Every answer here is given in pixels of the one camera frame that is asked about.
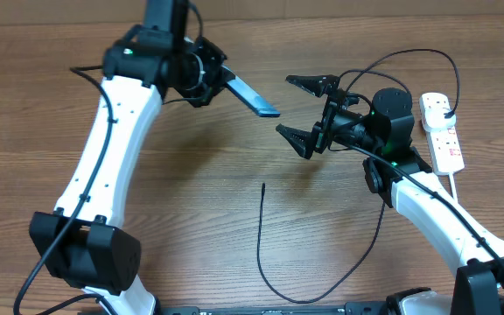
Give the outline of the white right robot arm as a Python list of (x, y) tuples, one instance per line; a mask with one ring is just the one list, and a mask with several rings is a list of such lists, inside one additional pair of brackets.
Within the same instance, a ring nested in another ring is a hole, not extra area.
[(287, 82), (325, 97), (322, 118), (310, 131), (279, 124), (279, 132), (305, 159), (332, 144), (366, 155), (371, 193), (411, 221), (455, 276), (451, 296), (415, 288), (386, 299), (384, 314), (504, 314), (504, 241), (489, 233), (443, 188), (411, 144), (415, 119), (404, 86), (387, 87), (368, 100), (365, 115), (350, 111), (361, 94), (340, 88), (335, 75), (289, 75)]

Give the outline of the cardboard wall panel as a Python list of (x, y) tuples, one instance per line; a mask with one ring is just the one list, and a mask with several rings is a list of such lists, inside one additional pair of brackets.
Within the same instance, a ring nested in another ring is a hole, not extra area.
[[(197, 0), (205, 20), (500, 15), (504, 0)], [(137, 22), (144, 0), (0, 0), (0, 25)]]

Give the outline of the Samsung Galaxy smartphone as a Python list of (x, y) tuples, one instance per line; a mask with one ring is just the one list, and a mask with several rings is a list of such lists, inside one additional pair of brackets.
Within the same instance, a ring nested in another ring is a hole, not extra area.
[(276, 118), (280, 116), (280, 112), (275, 107), (267, 102), (231, 69), (227, 66), (223, 66), (222, 70), (226, 75), (225, 87), (255, 115), (266, 118)]

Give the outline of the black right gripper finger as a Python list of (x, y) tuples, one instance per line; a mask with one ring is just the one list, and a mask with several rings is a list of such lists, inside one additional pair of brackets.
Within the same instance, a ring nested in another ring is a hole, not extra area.
[(332, 74), (320, 76), (288, 75), (285, 80), (318, 98), (332, 94), (340, 84), (340, 77)]
[(312, 157), (314, 144), (312, 133), (278, 124), (276, 131), (291, 145), (295, 152), (304, 159)]

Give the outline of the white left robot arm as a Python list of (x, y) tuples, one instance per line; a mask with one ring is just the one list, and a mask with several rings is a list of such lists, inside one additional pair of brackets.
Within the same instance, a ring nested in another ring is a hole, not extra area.
[(93, 127), (77, 168), (51, 213), (35, 213), (29, 234), (38, 269), (80, 290), (107, 314), (158, 314), (158, 299), (138, 275), (141, 244), (123, 230), (130, 180), (144, 139), (169, 89), (195, 108), (224, 88), (257, 114), (263, 105), (226, 68), (224, 52), (188, 38), (189, 1), (150, 1), (141, 24), (105, 53)]

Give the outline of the white charger plug adapter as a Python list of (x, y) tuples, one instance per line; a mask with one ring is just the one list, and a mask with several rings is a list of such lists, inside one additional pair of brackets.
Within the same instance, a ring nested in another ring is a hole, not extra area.
[(426, 132), (438, 132), (454, 127), (457, 122), (455, 115), (450, 115), (449, 108), (424, 107), (422, 112), (423, 129)]

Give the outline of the white power strip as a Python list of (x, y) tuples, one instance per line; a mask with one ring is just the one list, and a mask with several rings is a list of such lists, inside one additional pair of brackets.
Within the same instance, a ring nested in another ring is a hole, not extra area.
[[(446, 95), (429, 92), (419, 98), (422, 112), (424, 107), (451, 109)], [(438, 132), (426, 132), (433, 172), (437, 175), (452, 175), (465, 168), (457, 131), (454, 127)]]

